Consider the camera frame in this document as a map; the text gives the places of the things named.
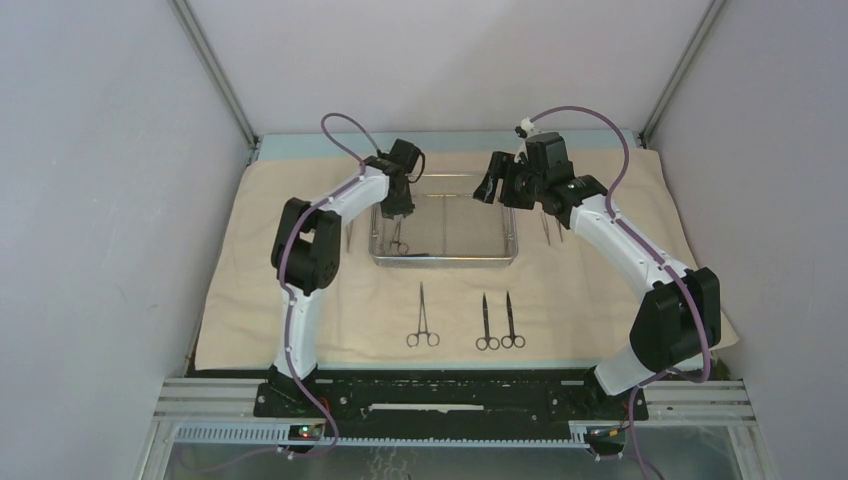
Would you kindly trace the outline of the metal surgical instrument tray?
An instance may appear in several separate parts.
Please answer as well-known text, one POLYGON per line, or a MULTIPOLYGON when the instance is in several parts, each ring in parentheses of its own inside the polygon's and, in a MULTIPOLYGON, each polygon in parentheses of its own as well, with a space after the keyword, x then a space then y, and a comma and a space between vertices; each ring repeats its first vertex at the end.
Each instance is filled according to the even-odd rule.
POLYGON ((368 251, 375 264, 386 268, 504 268, 518 256, 516 222, 500 203, 472 197, 481 173, 432 173, 411 186, 414 212, 404 217, 406 256, 384 252, 392 220, 375 205, 371 215, 368 251))

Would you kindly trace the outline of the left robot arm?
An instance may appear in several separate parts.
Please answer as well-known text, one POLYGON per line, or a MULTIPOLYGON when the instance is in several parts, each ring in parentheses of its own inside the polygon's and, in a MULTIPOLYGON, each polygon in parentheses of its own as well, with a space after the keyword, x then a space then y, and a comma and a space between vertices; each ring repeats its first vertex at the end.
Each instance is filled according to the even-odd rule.
POLYGON ((303 379, 317 366, 317 327, 325 290, 341 264, 344 227, 374 205, 390 219, 411 215, 409 175, 424 160, 419 147, 397 139, 387 153, 364 159, 353 175, 324 196, 313 201, 293 197, 285 203, 271 253, 285 308, 273 365, 290 378, 277 395, 290 415, 304 416, 316 403, 315 388, 303 379))

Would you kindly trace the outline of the beige cloth wrap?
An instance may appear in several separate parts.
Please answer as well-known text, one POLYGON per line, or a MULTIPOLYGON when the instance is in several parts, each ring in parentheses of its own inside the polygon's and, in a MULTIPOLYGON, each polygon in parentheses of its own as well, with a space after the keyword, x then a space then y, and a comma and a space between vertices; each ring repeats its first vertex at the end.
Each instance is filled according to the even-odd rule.
MULTIPOLYGON (((356 170, 341 156, 262 160, 241 181, 223 250, 206 299, 195 365, 266 369, 280 344, 283 292, 270 252, 284 204, 320 198, 356 170)), ((628 339, 639 308, 622 276, 587 241, 551 226, 546 242, 539 211, 515 214, 518 256, 504 268, 406 269, 374 263, 368 251, 370 216, 354 221, 351 251, 341 254, 316 337, 325 369, 589 367, 628 339), (437 347, 408 348, 416 329, 419 283, 437 347), (481 300, 488 299, 491 334, 508 333, 511 294, 522 349, 479 351, 481 300)))

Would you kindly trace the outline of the metal hemostat clamp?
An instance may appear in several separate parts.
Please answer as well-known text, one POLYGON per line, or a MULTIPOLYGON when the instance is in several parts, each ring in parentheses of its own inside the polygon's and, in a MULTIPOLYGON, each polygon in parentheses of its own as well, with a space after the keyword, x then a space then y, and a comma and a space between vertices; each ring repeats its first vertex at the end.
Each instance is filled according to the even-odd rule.
POLYGON ((405 343, 408 348, 412 349, 418 348, 421 345, 426 345, 427 347, 437 347, 440 345, 440 342, 440 336, 429 329, 424 284, 420 282, 419 310, 416 329, 406 336, 405 343))
POLYGON ((406 256, 409 254, 410 246, 403 238, 403 216, 397 216, 392 220, 390 235, 384 244, 384 252, 391 256, 406 256))

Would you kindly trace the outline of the thin metal needle tweezers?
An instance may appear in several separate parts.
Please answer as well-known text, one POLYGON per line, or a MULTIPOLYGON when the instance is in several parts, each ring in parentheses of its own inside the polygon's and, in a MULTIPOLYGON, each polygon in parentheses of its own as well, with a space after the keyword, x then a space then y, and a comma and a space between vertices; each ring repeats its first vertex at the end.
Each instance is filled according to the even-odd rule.
POLYGON ((549 221, 550 216, 547 215, 544 212, 541 212, 540 217, 541 217, 541 224, 542 224, 542 227, 543 227, 543 232, 544 232, 544 235, 545 235, 546 242, 549 246, 551 246, 552 245, 552 234, 551 234, 551 227, 550 227, 550 221, 549 221))

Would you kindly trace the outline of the metal surgical scissors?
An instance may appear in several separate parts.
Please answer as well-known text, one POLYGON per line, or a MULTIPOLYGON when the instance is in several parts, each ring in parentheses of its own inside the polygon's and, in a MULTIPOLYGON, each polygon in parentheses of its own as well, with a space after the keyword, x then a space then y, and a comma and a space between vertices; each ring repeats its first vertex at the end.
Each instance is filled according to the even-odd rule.
POLYGON ((509 291, 506 292, 505 305, 508 333, 501 338, 501 346, 505 349, 522 349, 526 345, 526 339, 523 335, 519 335, 516 332, 513 304, 509 291))

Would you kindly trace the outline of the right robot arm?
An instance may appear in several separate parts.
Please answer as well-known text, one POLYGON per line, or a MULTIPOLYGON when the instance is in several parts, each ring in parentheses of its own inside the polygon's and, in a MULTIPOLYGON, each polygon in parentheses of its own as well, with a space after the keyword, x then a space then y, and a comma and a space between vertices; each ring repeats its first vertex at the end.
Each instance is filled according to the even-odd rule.
POLYGON ((529 119, 516 133, 521 146, 492 154, 474 199, 515 209, 541 207, 598 250, 640 301, 625 346, 593 368, 581 392, 585 411, 606 418, 620 407, 622 393, 693 357, 701 360, 699 379, 705 381, 709 350, 721 339, 717 276, 662 251, 620 211, 610 189, 591 175, 577 175, 560 134, 542 132, 529 119))

